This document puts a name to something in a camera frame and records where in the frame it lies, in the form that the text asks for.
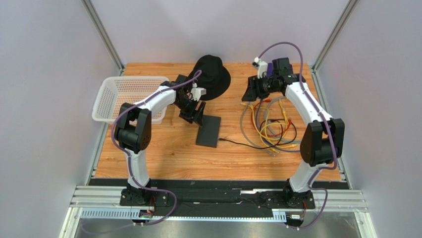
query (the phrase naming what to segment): cable bundle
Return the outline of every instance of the cable bundle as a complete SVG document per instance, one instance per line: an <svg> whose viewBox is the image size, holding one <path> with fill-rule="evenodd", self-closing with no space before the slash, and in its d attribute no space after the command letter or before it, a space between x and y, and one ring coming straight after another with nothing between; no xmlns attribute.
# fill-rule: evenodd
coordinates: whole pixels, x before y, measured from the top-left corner
<svg viewBox="0 0 422 238"><path fill-rule="evenodd" d="M246 138L246 140L249 141L249 143L251 143L252 145L248 145L248 144L244 144L244 143L238 143L229 139L225 139L225 138L219 138L219 140L222 141L229 141L231 143L235 143L238 145L244 145L244 146L248 146L254 149L260 149L260 150L264 150L266 153L268 153L269 155L275 156L275 153L278 153L278 151L285 151L285 152L299 152L299 150L288 150L289 148L294 148L296 147L296 144L300 143L300 140L296 140L296 136L297 136L297 130L295 125L292 123L291 119L288 119L287 115L286 115L286 111L283 108L283 102L281 99L283 99L285 97L278 97L274 100L271 99L266 99L266 100L261 100L259 103L257 103L255 106L252 106L250 103L241 103L241 105L246 106L245 109L242 112L242 115L240 117L240 128L242 130L242 134L244 135L244 137ZM267 107L262 107L262 103L269 103L267 105ZM271 104L278 102L281 111L283 113L283 118L281 119L269 119L269 107L271 106ZM252 123L252 127L255 129L255 131L257 132L258 136L260 137L260 140L262 142L262 144L264 145L264 147L260 147L256 144L254 144L246 135L246 133L244 132L243 129L243 117L245 116L246 110L250 108L251 109L251 123ZM264 114L264 121L261 122L261 124L258 125L258 118L259 118L259 112L260 109L263 108L265 109L265 114ZM279 133L275 133L272 129L271 126L272 125L276 125L280 127L281 132ZM293 128L295 131L295 135L294 138L292 140L287 140L284 138L284 136L286 135L288 129Z"/></svg>

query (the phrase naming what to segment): wooden floor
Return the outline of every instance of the wooden floor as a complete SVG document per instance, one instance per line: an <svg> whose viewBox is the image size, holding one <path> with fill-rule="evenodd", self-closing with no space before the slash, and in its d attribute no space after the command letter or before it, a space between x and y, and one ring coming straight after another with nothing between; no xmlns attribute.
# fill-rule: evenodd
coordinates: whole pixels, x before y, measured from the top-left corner
<svg viewBox="0 0 422 238"><path fill-rule="evenodd" d="M124 75L165 76L174 81L179 74L188 75L193 66L193 63L129 63ZM248 77L256 75L257 71L249 63L225 63L224 66L230 72L231 85L222 96L207 101L204 114L221 117L220 137L248 143L240 131L239 120L244 106L239 103L245 93ZM293 68L295 73L299 72L299 64L293 64ZM304 67L303 76L311 92L317 97L307 65ZM278 96L282 94L273 93L270 98ZM300 139L305 131L305 125L293 105L288 100L283 102L287 116L297 127ZM270 110L270 114L274 117L282 115L280 107L276 104ZM300 153L280 152L272 157L263 151L227 141L219 141L217 148L197 146L195 140L198 126L179 118L179 111L176 106L167 107L162 124L153 125L152 140L147 148L147 165L151 178L285 180L294 174L301 161ZM244 118L243 125L250 139L262 146L250 123L250 110ZM292 136L293 131L288 133L286 138ZM127 176L124 154L112 144L109 128L95 177L127 178ZM334 170L323 171L317 179L341 178L339 171Z"/></svg>

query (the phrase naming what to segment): black cable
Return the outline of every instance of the black cable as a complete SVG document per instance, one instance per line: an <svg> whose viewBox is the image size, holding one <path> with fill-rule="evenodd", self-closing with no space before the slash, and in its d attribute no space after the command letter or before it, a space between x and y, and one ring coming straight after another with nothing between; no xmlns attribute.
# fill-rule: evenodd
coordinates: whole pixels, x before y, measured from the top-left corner
<svg viewBox="0 0 422 238"><path fill-rule="evenodd" d="M274 122L274 121L276 121L276 122L278 122L278 123L280 123L280 120L284 120L284 119L267 119L267 121L269 121L269 122ZM263 127L263 124L264 124L264 122L265 122L265 120L263 121L263 122L261 122L261 125L260 125L260 128L262 128ZM296 129L296 126L293 124L293 122L290 122L290 124L292 124L292 126L293 126L293 128L295 129L295 137L293 138L293 140L291 140L291 141L288 141L288 142L285 142L285 143L282 143L282 144L280 144L280 143L277 143L276 145L286 145L286 144L290 144L290 143L292 143L293 141L295 141L296 140L296 136L297 136L297 129Z"/></svg>
<svg viewBox="0 0 422 238"><path fill-rule="evenodd" d="M252 146L252 145L248 145L248 144L244 144L244 143L239 143L239 142L232 141L232 140L225 139L225 138L219 138L218 140L228 141L228 142L231 142L231 143L234 143L234 144L237 144L237 145L244 145L244 146L248 146L248 147L251 147L251 148L254 148L254 149L258 149L258 150L269 149L269 148L275 147L275 146L277 146L277 145L290 144L290 143L292 143L293 141L295 141L295 140L296 140L296 136L297 136L297 129L296 129L296 126L295 126L292 122L291 122L291 124L292 124L292 126L293 126L293 128L294 128L294 130L295 130L295 136L294 136L294 138L293 138L291 141L289 141L289 142L286 142L286 143L281 143L281 144L280 144L280 141L281 141L281 138L282 138L282 137L280 136L280 139L278 140L278 142L277 142L275 145L271 145L271 146L268 146L268 147L255 147L255 146Z"/></svg>
<svg viewBox="0 0 422 238"><path fill-rule="evenodd" d="M244 146L248 146L248 147L251 147L251 148L254 148L254 149L258 149L258 150L269 149L269 148L275 147L277 145L277 144L275 144L275 145L271 145L271 146L268 146L268 147L255 147L255 146L252 146L252 145L239 143L239 142L232 141L232 140L225 139L225 138L219 138L218 140L228 141L228 142L231 142L231 143L234 143L234 144L237 144L237 145L244 145Z"/></svg>

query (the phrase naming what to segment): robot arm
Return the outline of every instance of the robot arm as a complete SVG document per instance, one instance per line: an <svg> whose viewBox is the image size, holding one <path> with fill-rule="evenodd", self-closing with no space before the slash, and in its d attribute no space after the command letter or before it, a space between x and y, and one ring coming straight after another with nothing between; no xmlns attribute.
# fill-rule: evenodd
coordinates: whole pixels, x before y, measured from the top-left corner
<svg viewBox="0 0 422 238"><path fill-rule="evenodd" d="M148 100L147 103L129 111L117 122L114 138L119 142L120 147L128 150L132 158L133 177L128 178L128 183L132 187L139 188L133 181L134 178L142 186L147 186L150 180L146 164L146 148L151 141L151 120L158 112L168 105L175 104L180 108L179 116L181 118L189 123L195 122L199 126L202 126L205 102L201 102L198 109L196 107L199 103L199 98L206 92L204 88L198 88L196 84L193 84L193 88L191 89L186 87L165 91L165 89L175 86L184 80L186 80L186 76L180 75L176 82L164 82L157 89L156 92L160 92L157 96ZM147 101L154 94L135 104ZM120 114L131 106L133 105L129 103L123 104L120 108ZM133 126L130 124L130 121L134 121L135 119L137 119L137 123L136 126Z"/></svg>
<svg viewBox="0 0 422 238"><path fill-rule="evenodd" d="M300 145L302 162L295 174L289 179L289 185L284 190L285 200L294 205L295 200L302 201L301 197L309 195L309 186L312 185L318 176L319 168L333 162L328 138L322 138L322 133L327 134L327 129L333 135L337 157L341 156L344 122L341 119L333 119L309 92L311 100L318 107L318 111L314 108L300 85L298 75L293 74L293 68L288 58L273 60L272 73L267 72L268 64L259 58L255 58L252 65L258 70L258 75L249 77L248 88L242 101L255 101L257 98L264 99L272 92L282 92L293 103L305 125L307 125ZM303 82L305 91L309 91L304 79ZM325 128L319 113L329 119L329 128Z"/></svg>

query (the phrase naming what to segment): metal floor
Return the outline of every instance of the metal floor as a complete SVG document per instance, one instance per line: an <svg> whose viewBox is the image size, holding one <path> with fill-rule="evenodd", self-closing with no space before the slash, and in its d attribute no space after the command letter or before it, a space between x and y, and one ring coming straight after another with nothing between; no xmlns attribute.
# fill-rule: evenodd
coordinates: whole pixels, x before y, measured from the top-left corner
<svg viewBox="0 0 422 238"><path fill-rule="evenodd" d="M312 221L314 212L306 214L304 224ZM81 219L89 232L104 232L130 224L130 220ZM128 227L105 235L89 235L78 229L78 238L360 238L353 212L324 212L309 229L294 231L274 222L207 222L164 221L154 226Z"/></svg>

